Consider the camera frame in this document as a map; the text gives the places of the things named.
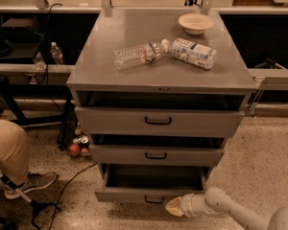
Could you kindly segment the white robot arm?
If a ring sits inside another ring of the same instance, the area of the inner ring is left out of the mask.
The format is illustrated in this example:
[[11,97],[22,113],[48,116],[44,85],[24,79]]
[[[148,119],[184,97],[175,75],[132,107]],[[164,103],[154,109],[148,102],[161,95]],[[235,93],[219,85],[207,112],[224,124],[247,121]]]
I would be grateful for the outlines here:
[[288,230],[288,206],[277,209],[264,218],[235,202],[225,191],[210,187],[202,194],[187,194],[170,200],[165,209],[176,217],[228,215],[245,230]]

